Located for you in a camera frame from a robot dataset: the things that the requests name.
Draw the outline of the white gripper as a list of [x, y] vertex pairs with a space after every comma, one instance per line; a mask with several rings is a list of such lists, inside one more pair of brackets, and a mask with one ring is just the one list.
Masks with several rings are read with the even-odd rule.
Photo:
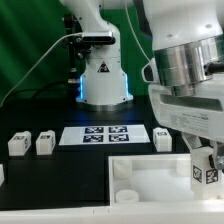
[[182, 132], [190, 152], [202, 147], [198, 136], [213, 140], [210, 165], [224, 170], [224, 81], [202, 82], [195, 92], [192, 97], [175, 97], [168, 89], [151, 84], [149, 97], [154, 115], [161, 126]]

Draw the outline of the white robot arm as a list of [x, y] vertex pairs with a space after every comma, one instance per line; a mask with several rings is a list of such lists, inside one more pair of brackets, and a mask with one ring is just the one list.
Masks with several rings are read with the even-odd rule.
[[77, 18], [77, 44], [86, 59], [77, 99], [113, 108], [132, 99], [121, 68], [119, 30], [102, 9], [137, 8], [152, 38], [148, 91], [159, 124], [183, 133], [190, 149], [213, 143], [209, 162], [224, 170], [224, 0], [59, 0]]

